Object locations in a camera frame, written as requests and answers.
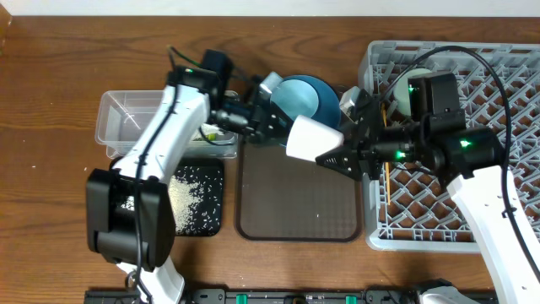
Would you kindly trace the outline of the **pink paper cup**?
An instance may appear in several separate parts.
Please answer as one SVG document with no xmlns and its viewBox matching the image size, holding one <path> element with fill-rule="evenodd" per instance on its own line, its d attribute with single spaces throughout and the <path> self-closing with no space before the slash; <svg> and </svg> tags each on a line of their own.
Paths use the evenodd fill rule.
<svg viewBox="0 0 540 304">
<path fill-rule="evenodd" d="M 297 116 L 286 143 L 288 157 L 315 162 L 316 157 L 341 146 L 343 133 L 309 117 Z"/>
</svg>

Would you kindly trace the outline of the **mint green bowl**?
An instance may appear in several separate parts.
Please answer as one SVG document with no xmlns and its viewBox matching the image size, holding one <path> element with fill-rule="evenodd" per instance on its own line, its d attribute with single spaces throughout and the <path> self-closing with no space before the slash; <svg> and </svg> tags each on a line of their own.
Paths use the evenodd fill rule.
<svg viewBox="0 0 540 304">
<path fill-rule="evenodd" d="M 408 79 L 413 76 L 431 73 L 431 70 L 426 68 L 415 68 L 405 73 L 396 83 L 393 90 L 394 99 L 397 101 L 397 109 L 406 117 L 411 116 L 411 106 L 408 91 Z"/>
</svg>

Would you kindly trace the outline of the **green yellow snack wrapper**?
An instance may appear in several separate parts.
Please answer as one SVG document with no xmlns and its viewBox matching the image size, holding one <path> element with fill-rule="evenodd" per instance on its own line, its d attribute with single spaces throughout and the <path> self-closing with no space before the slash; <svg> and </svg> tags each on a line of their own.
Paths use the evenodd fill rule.
<svg viewBox="0 0 540 304">
<path fill-rule="evenodd" d="M 210 141 L 216 141 L 218 139 L 218 134 L 209 133 L 209 134 L 206 134 L 205 137 Z M 192 139 L 192 141 L 202 141 L 202 140 L 203 140 L 203 137 L 201 136 L 200 133 L 196 133 Z"/>
</svg>

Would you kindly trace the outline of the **white rice pile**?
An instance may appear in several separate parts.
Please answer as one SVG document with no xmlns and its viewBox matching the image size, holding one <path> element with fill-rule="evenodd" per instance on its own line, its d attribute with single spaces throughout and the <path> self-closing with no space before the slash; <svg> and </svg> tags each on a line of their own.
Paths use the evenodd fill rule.
<svg viewBox="0 0 540 304">
<path fill-rule="evenodd" d="M 180 163 L 169 183 L 177 236 L 214 236 L 221 228 L 224 166 L 219 160 Z"/>
</svg>

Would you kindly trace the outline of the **light blue bowl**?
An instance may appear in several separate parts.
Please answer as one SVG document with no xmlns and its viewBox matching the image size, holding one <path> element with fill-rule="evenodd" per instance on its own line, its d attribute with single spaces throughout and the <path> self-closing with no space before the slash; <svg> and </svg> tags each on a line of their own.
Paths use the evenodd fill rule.
<svg viewBox="0 0 540 304">
<path fill-rule="evenodd" d="M 291 120 L 297 116 L 312 117 L 316 114 L 319 97 L 316 90 L 299 79 L 286 79 L 271 95 L 271 102 L 277 105 Z"/>
</svg>

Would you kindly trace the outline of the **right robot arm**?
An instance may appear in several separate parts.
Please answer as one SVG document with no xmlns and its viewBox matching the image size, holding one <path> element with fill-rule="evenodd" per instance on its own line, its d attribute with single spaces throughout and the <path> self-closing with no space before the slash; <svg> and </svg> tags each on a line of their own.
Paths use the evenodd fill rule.
<svg viewBox="0 0 540 304">
<path fill-rule="evenodd" d="M 385 162 L 420 163 L 437 178 L 465 217 L 501 303 L 537 303 L 539 241 L 529 224 L 497 135 L 469 128 L 459 106 L 452 73 L 423 73 L 408 79 L 412 122 L 386 127 L 366 93 L 354 110 L 351 143 L 330 150 L 316 163 L 356 181 L 375 180 Z"/>
</svg>

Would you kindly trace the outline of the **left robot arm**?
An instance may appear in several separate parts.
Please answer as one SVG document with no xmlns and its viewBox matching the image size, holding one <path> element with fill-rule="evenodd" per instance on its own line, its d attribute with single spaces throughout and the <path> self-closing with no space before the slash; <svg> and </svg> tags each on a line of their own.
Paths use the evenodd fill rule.
<svg viewBox="0 0 540 304">
<path fill-rule="evenodd" d="M 123 291 L 90 292 L 106 303 L 178 303 L 185 280 L 170 251 L 176 223 L 168 186 L 194 133 L 213 123 L 255 144 L 289 135 L 292 121 L 271 101 L 283 79 L 249 79 L 245 104 L 227 100 L 235 66 L 207 50 L 199 64 L 173 63 L 157 112 L 134 146 L 109 169 L 93 170 L 85 186 L 89 250 L 125 272 Z"/>
</svg>

